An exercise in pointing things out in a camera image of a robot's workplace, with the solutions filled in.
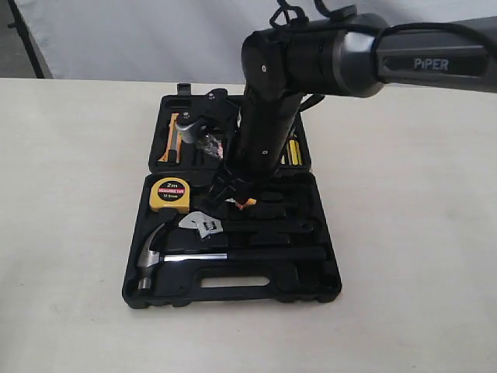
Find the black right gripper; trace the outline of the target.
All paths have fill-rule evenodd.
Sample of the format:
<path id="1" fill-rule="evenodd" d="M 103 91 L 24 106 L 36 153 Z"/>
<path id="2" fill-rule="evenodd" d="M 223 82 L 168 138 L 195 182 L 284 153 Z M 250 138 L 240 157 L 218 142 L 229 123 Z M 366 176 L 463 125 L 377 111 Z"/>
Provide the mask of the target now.
<path id="1" fill-rule="evenodd" d="M 211 205 L 228 198 L 244 203 L 255 187 L 272 175 L 272 121 L 267 105 L 253 92 L 246 92 L 238 111 L 240 124 L 229 118 L 224 134 L 228 142 L 217 175 L 208 194 Z M 285 218 L 283 195 L 264 192 L 248 206 L 250 218 Z"/>

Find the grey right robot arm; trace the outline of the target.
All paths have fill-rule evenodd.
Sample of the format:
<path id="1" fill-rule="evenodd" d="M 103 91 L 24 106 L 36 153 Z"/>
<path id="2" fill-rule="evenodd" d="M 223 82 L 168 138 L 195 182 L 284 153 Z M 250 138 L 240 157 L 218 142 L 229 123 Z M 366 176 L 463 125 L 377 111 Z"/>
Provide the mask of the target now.
<path id="1" fill-rule="evenodd" d="M 280 166 L 306 95 L 369 98 L 386 85 L 496 91 L 496 20 L 389 26 L 352 14 L 255 31 L 242 44 L 239 125 L 200 209 L 255 196 Z"/>

